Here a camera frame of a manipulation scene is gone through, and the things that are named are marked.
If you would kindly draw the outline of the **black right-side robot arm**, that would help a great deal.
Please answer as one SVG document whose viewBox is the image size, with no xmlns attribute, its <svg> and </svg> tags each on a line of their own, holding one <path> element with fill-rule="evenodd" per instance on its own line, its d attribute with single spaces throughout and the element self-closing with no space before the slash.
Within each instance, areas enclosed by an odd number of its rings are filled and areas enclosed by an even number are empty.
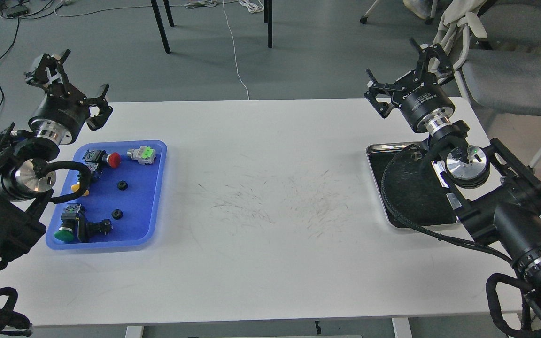
<svg viewBox="0 0 541 338">
<path fill-rule="evenodd" d="M 386 214 L 396 225 L 438 240 L 494 255 L 515 276 L 492 274 L 486 282 L 490 317 L 505 335 L 541 338 L 541 181 L 494 138 L 468 143 L 468 125 L 451 122 L 455 106 L 429 71 L 452 79 L 453 65 L 440 44 L 411 44 L 419 59 L 395 83 L 380 83 L 370 70 L 364 96 L 387 118 L 398 109 L 414 133 L 428 138 L 367 148 Z"/>
</svg>

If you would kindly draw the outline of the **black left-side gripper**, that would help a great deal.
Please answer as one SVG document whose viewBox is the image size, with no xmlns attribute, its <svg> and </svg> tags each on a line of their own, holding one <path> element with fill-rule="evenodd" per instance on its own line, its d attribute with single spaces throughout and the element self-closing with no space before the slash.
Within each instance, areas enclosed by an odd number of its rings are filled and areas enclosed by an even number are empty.
<svg viewBox="0 0 541 338">
<path fill-rule="evenodd" d="M 61 55 L 45 53 L 37 56 L 31 69 L 24 73 L 26 84 L 45 92 L 45 97 L 29 120 L 30 129 L 37 133 L 48 122 L 60 125 L 69 135 L 64 135 L 62 144 L 74 143 L 85 122 L 92 131 L 103 128 L 113 112 L 107 99 L 109 84 L 100 87 L 101 93 L 96 98 L 86 98 L 83 92 L 70 84 L 63 67 L 70 53 L 71 50 L 66 49 Z M 92 117 L 91 107 L 98 109 L 98 113 Z"/>
</svg>

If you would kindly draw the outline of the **black left-side robot arm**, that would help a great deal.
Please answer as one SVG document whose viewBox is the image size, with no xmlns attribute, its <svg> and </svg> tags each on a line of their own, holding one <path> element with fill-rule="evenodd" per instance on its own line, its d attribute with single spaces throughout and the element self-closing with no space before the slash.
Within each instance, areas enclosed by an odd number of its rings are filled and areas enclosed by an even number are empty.
<svg viewBox="0 0 541 338">
<path fill-rule="evenodd" d="M 64 144 L 74 143 L 86 124 L 103 128 L 112 114 L 108 84 L 88 98 L 72 85 L 64 70 L 69 50 L 38 56 L 25 73 L 28 85 L 41 88 L 44 98 L 30 118 L 28 130 L 11 124 L 0 133 L 0 271 L 29 252 L 45 234 L 40 218 L 50 203 L 75 200 L 89 188 L 90 169 L 79 162 L 56 161 Z M 0 334 L 30 336 L 28 317 L 15 312 L 18 293 L 0 288 Z"/>
</svg>

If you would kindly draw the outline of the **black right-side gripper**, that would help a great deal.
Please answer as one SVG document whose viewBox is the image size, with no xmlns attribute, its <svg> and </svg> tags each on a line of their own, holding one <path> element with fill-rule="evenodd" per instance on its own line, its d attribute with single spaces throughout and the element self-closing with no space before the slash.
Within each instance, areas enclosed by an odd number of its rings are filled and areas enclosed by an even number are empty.
<svg viewBox="0 0 541 338">
<path fill-rule="evenodd" d="M 409 42 L 419 55 L 415 69 L 393 84 L 380 83 L 371 70 L 366 69 L 369 83 L 364 96 L 382 118 L 387 118 L 394 108 L 398 108 L 415 133 L 425 133 L 424 119 L 428 115 L 436 113 L 446 118 L 453 115 L 455 106 L 438 84 L 448 84 L 454 78 L 454 67 L 439 43 L 421 47 L 413 38 Z M 423 76 L 430 73 L 432 60 L 437 62 L 438 84 L 421 83 Z"/>
</svg>

